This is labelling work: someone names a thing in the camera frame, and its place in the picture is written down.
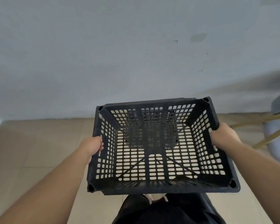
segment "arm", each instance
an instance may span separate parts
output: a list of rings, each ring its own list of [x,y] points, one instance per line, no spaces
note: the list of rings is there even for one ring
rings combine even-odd
[[[66,223],[86,165],[102,149],[101,137],[84,138],[70,156],[0,217],[0,224]]]
[[[211,132],[211,139],[233,159],[272,222],[280,224],[280,163],[242,144],[225,123]]]

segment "plastic basket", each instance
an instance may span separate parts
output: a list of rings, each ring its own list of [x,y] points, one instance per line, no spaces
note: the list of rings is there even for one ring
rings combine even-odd
[[[239,192],[224,151],[208,128],[219,121],[210,97],[98,106],[93,136],[104,149],[88,168],[88,192],[104,195]]]

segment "person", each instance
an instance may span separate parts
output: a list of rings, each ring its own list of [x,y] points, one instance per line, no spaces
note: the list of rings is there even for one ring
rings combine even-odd
[[[233,159],[272,222],[280,224],[280,163],[242,144],[235,131],[224,123],[210,135],[213,145]],[[70,156],[0,217],[0,224],[66,223],[85,167],[102,149],[101,137],[84,138]],[[166,197],[168,202],[150,205],[142,195],[128,196],[113,223],[225,223],[206,194],[167,194]]]

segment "chair seat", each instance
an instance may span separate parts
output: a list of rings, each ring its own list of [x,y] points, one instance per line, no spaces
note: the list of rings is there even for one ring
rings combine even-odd
[[[263,133],[265,136],[268,136],[278,130],[280,130],[280,119],[267,122],[263,127]],[[271,156],[280,162],[280,137],[267,144],[267,147]]]

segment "black pants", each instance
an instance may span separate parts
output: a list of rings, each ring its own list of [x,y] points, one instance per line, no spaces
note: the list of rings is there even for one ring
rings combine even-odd
[[[218,224],[226,224],[217,213],[209,197],[205,193],[166,194],[168,203],[180,207],[197,224],[209,223],[206,214]],[[166,203],[164,198],[154,203]],[[149,200],[144,195],[129,195],[124,200],[118,215],[112,224],[133,223],[148,207]]]

